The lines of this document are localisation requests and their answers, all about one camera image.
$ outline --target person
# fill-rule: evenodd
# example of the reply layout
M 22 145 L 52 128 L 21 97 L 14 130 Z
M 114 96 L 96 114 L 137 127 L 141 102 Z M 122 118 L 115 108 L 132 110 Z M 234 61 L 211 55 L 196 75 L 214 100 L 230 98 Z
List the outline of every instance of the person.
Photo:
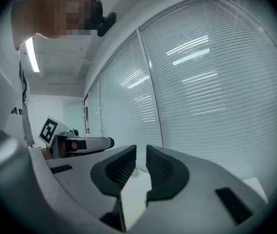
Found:
M 100 0 L 12 0 L 8 4 L 0 16 L 0 130 L 27 146 L 34 144 L 20 47 L 36 35 L 55 39 L 89 34 L 102 22 Z

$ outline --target black slot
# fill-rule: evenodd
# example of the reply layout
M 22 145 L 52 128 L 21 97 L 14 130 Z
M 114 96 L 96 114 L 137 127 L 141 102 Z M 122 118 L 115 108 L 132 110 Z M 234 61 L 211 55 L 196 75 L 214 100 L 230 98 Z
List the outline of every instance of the black slot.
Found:
M 100 218 L 100 221 L 115 228 L 116 230 L 126 232 L 124 216 L 122 211 L 122 203 L 120 198 L 116 200 L 113 211 L 106 213 L 104 216 L 102 216 Z
M 252 216 L 252 212 L 230 188 L 217 189 L 215 192 L 237 224 L 241 224 Z
M 61 173 L 67 170 L 73 169 L 73 167 L 71 165 L 63 165 L 63 166 L 57 166 L 57 167 L 53 167 L 51 168 L 51 172 L 52 174 L 57 174 L 57 173 Z
M 85 140 L 78 140 L 77 141 L 77 150 L 84 150 L 86 148 L 86 141 Z

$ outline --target white venetian blinds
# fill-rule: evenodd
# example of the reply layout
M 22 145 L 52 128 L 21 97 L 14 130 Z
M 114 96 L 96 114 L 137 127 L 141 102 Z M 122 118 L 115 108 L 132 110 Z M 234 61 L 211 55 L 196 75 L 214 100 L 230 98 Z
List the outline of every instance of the white venetian blinds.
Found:
M 143 29 L 164 147 L 277 186 L 277 48 L 228 0 L 194 0 Z
M 102 137 L 99 110 L 99 77 L 95 79 L 88 92 L 88 115 L 90 137 Z
M 161 145 L 149 78 L 137 36 L 100 74 L 103 136 L 112 137 L 115 147 L 137 145 L 137 166 L 144 170 L 146 145 Z

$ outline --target white surface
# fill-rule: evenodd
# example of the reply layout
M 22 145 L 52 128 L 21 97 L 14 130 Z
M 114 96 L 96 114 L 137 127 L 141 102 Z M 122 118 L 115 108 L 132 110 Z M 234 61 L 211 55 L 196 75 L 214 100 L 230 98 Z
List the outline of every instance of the white surface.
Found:
M 68 74 L 47 74 L 42 79 L 41 73 L 32 71 L 31 74 L 25 74 L 30 84 L 31 94 L 82 97 L 83 81 L 81 79 L 76 80 Z
M 246 185 L 248 185 L 249 187 L 251 187 L 256 193 L 258 193 L 259 196 L 264 200 L 265 203 L 268 203 L 265 192 L 264 192 L 259 180 L 256 177 L 245 179 L 245 180 L 243 180 L 243 182 Z
M 146 210 L 146 194 L 152 189 L 148 173 L 138 171 L 131 176 L 121 191 L 121 202 L 126 230 L 128 231 Z
M 162 145 L 157 139 L 155 113 L 146 77 L 149 76 L 137 36 L 100 74 L 103 136 L 113 138 L 115 147 L 137 145 L 136 164 L 143 170 L 146 169 L 146 145 Z
M 22 125 L 20 53 L 14 47 L 11 26 L 12 2 L 0 16 L 0 131 L 25 143 Z
M 45 144 L 39 139 L 39 134 L 47 117 L 62 122 L 70 129 L 77 129 L 79 136 L 84 137 L 85 127 L 82 106 L 83 98 L 81 97 L 31 95 L 28 115 L 35 141 L 33 147 L 45 147 Z

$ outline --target ceiling light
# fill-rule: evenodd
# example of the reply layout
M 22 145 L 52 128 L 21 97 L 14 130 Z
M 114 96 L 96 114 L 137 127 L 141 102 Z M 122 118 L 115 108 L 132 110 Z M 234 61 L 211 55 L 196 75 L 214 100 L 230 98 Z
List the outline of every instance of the ceiling light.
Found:
M 207 54 L 207 53 L 209 53 L 209 51 L 210 51 L 210 48 L 204 49 L 204 50 L 201 50 L 201 51 L 198 51 L 198 52 L 195 52 L 195 53 L 193 53 L 193 54 L 191 54 L 191 55 L 189 55 L 189 56 L 183 57 L 183 58 L 181 58 L 181 59 L 179 59 L 179 60 L 176 60 L 176 61 L 172 62 L 172 64 L 173 64 L 174 66 L 175 66 L 175 65 L 178 65 L 178 64 L 180 64 L 180 63 L 182 63 L 182 62 L 185 62 L 185 61 L 187 61 L 187 60 L 190 60 L 190 59 L 192 59 L 192 58 L 195 58 L 195 57 L 198 57 L 198 56 Z
M 33 71 L 36 73 L 40 72 L 36 59 L 35 49 L 33 47 L 33 38 L 30 38 L 26 41 L 26 48 Z
M 183 48 L 185 48 L 185 47 L 187 47 L 189 45 L 192 45 L 192 44 L 194 44 L 196 42 L 207 40 L 207 39 L 208 39 L 208 36 L 204 36 L 204 37 L 199 37 L 199 38 L 197 38 L 195 40 L 192 40 L 192 41 L 188 41 L 187 43 L 184 43 L 184 44 L 182 44 L 182 45 L 180 45 L 180 46 L 178 46 L 178 47 L 176 47 L 176 48 L 166 52 L 166 54 L 169 56 L 169 55 L 173 54 L 174 52 L 179 51 L 179 50 L 181 50 L 181 49 L 183 49 Z
M 182 51 L 186 50 L 186 49 L 192 48 L 192 47 L 194 47 L 194 46 L 197 46 L 197 45 L 199 45 L 199 44 L 202 44 L 202 43 L 208 42 L 208 41 L 209 41 L 209 40 L 201 41 L 201 42 L 196 43 L 196 44 L 193 44 L 193 43 L 192 43 L 191 46 L 187 45 L 187 46 L 183 47 L 183 49 L 178 49 L 178 50 L 177 50 L 177 51 L 179 51 L 178 54 L 181 53 Z
M 210 71 L 210 72 L 207 72 L 207 73 L 203 73 L 203 74 L 200 74 L 200 75 L 192 76 L 192 77 L 190 77 L 190 78 L 187 78 L 187 79 L 185 79 L 185 80 L 182 80 L 182 82 L 186 82 L 186 81 L 188 81 L 188 80 L 192 80 L 192 79 L 195 79 L 195 78 L 198 78 L 198 77 L 201 77 L 201 76 L 205 76 L 205 75 L 208 75 L 208 74 L 211 74 L 211 73 L 214 73 L 214 72 L 216 72 L 216 70 Z
M 133 88 L 136 85 L 139 85 L 140 83 L 142 83 L 143 81 L 147 80 L 149 78 L 149 76 L 144 76 L 142 79 L 139 79 L 137 82 L 133 83 L 132 85 L 128 86 L 128 88 Z
M 132 80 L 134 80 L 137 76 L 141 75 L 142 73 L 143 73 L 143 71 L 136 70 L 135 72 L 133 72 L 132 74 L 127 76 L 127 78 L 122 80 L 122 83 L 120 84 L 120 86 L 125 87 L 128 83 L 132 82 Z
M 199 115 L 199 114 L 204 114 L 204 113 L 209 113 L 209 112 L 219 111 L 219 110 L 223 110 L 223 109 L 225 109 L 225 107 L 223 107 L 223 108 L 219 108 L 219 109 L 215 109 L 215 110 L 206 111 L 206 112 L 195 113 L 195 114 L 192 114 L 192 115 Z

